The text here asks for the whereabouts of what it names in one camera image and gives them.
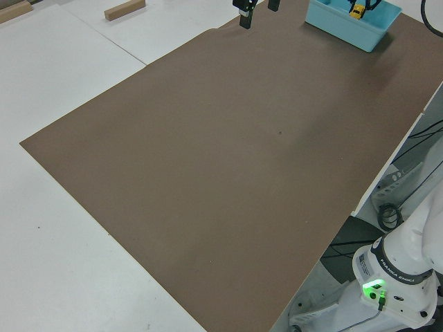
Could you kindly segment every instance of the yellow object in bin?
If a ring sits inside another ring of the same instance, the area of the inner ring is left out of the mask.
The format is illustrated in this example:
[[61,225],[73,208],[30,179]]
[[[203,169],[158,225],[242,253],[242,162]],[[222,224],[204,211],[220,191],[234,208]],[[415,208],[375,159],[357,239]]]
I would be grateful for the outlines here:
[[350,11],[349,16],[354,17],[355,19],[360,19],[365,14],[365,11],[366,11],[365,6],[356,4]]

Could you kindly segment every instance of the wooden block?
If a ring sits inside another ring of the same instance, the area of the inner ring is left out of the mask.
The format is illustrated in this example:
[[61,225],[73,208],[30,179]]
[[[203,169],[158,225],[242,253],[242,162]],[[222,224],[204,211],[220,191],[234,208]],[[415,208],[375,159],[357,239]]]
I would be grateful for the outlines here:
[[4,8],[0,10],[0,24],[9,21],[10,19],[14,19],[15,17],[18,17],[20,15],[26,14],[32,9],[33,7],[27,1],[22,1],[16,3],[15,5]]
[[116,7],[105,10],[105,17],[108,21],[122,17],[130,12],[134,12],[146,6],[146,0],[131,0]]

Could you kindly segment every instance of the brown paper sheet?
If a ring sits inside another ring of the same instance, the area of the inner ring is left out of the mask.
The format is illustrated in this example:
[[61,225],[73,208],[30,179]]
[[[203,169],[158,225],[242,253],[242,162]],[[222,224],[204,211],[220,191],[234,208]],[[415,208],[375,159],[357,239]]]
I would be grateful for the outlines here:
[[22,142],[209,332],[268,331],[442,79],[400,16],[373,53],[258,6]]

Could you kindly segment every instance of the light blue bin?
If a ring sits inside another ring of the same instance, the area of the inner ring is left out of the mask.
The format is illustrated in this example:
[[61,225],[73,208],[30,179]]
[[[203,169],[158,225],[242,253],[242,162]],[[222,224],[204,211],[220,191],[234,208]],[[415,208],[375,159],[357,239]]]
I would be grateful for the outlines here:
[[371,52],[401,12],[400,7],[382,1],[358,20],[349,16],[350,8],[346,0],[310,0],[306,22]]

